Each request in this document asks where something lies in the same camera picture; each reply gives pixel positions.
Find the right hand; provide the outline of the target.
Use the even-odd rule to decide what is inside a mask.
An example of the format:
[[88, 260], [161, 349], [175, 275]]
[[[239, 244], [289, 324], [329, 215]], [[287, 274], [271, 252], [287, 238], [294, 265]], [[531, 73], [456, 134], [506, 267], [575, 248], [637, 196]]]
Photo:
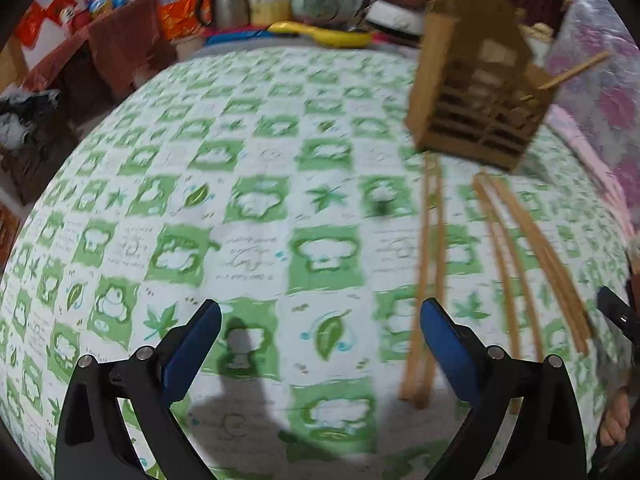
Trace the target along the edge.
[[600, 445], [609, 448], [626, 440], [630, 427], [630, 406], [628, 387], [618, 388], [608, 401], [599, 428]]

